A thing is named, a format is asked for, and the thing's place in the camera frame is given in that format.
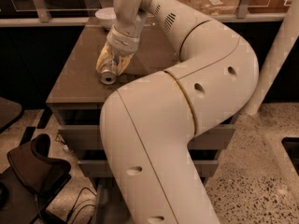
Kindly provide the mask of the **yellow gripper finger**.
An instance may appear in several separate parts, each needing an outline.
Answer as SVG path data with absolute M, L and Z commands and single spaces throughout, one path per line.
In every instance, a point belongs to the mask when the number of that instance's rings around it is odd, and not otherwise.
M 105 71 L 111 71 L 113 61 L 113 50 L 108 42 L 103 46 L 96 63 L 96 72 L 102 74 Z
M 117 65 L 117 74 L 120 76 L 123 71 L 127 68 L 129 65 L 131 59 L 133 58 L 133 54 L 128 55 L 128 56 L 120 56 L 118 65 Z

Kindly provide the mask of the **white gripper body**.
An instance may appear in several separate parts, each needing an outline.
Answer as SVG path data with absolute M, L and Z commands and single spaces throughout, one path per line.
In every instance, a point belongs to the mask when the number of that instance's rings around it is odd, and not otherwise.
M 111 46 L 115 54 L 125 57 L 137 51 L 139 38 L 124 35 L 120 33 L 115 26 L 112 26 L 107 35 L 107 43 Z

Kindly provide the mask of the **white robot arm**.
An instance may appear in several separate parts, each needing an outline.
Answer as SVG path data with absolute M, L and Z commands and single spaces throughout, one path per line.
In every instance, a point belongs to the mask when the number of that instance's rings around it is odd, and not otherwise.
M 135 224 L 220 224 L 188 143 L 239 111 L 259 65 L 238 33 L 177 0 L 114 0 L 110 51 L 133 54 L 152 14 L 180 62 L 130 82 L 105 101 L 100 134 Z

